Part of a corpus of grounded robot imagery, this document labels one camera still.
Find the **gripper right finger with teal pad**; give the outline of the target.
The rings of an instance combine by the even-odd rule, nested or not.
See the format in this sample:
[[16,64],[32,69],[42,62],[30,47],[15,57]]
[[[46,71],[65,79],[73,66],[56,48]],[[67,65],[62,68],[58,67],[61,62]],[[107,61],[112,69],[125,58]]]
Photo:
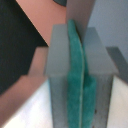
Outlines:
[[89,74],[87,57],[84,57],[84,85],[83,85],[83,104],[82,104],[82,128],[91,128],[95,113],[96,99],[96,79]]

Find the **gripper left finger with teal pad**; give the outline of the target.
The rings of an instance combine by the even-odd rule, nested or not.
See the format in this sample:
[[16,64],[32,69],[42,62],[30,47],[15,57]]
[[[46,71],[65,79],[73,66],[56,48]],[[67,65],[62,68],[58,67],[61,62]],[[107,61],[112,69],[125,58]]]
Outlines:
[[83,80],[83,60],[79,36],[73,20],[68,21],[68,36],[70,41],[70,71],[68,73],[68,123],[69,128],[80,127],[80,101]]

